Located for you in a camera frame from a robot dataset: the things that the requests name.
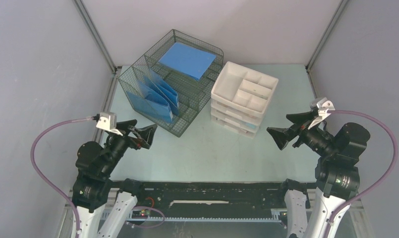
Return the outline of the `green wire mesh basket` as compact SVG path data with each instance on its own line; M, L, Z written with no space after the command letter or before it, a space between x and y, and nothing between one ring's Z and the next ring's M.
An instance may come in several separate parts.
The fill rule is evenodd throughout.
M176 42L216 55L216 59L211 63L199 81L158 62L165 52ZM222 49L172 29L128 69L123 70L118 80L125 92L129 85L134 86L136 81L146 84L143 76L149 76L151 70L160 75L178 93L179 116L173 115L172 123L167 123L136 111L131 102L129 102L136 112L150 119L176 137L181 137L209 101L212 87L223 68L223 59L224 52Z

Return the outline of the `white plastic drawer organizer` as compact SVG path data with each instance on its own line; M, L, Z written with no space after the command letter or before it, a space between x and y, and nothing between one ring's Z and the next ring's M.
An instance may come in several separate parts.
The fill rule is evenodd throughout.
M254 138L279 80L228 61L211 91L211 121Z

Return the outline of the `blue folder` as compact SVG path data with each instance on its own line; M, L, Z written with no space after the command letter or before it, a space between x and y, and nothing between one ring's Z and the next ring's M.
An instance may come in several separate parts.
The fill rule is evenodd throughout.
M154 89L141 81L129 85L125 91L133 108L161 121L172 123L173 113L169 102Z
M152 70L149 76L143 76L143 78L148 87L161 95L168 102L173 115L179 116L178 93L167 84L160 75Z
M158 62L199 81L215 59L212 53L176 42Z

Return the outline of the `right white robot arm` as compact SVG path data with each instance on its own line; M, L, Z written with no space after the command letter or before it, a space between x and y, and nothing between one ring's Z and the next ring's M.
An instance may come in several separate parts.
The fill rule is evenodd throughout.
M348 122L336 135L331 135L318 127L314 111L289 114L286 118L292 122L290 127L267 128L278 148L285 149L296 138L294 148L305 144L320 157L315 168L316 197L309 222L304 220L302 202L297 201L304 197L303 192L289 186L277 194L278 203L290 213L288 236L321 238L327 234L333 238L349 209L349 205L342 207L342 204L357 195L360 176L356 164L367 147L370 133L363 126Z

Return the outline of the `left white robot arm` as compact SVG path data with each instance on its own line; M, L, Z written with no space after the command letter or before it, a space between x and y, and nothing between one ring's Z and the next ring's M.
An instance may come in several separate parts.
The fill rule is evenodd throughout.
M104 145L89 141L77 151L78 175L72 187L73 228L76 238L115 238L124 224L124 217L146 200L141 182L129 179L129 188L121 189L109 218L99 227L108 195L112 188L113 170L128 149L150 149L157 125L137 128L137 120L127 120L106 129Z

